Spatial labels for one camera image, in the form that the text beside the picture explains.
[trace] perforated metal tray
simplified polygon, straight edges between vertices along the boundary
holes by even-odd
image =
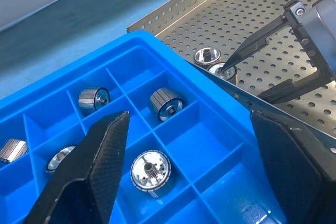
[[[283,13],[289,0],[171,0],[145,16],[128,31],[152,32],[192,62],[195,51],[212,46],[225,61],[253,32]],[[310,8],[316,0],[302,0]],[[270,38],[270,44],[237,65],[238,86],[252,93],[286,79],[299,80],[315,69],[289,28]],[[312,126],[336,136],[336,83],[320,87],[276,106]]]

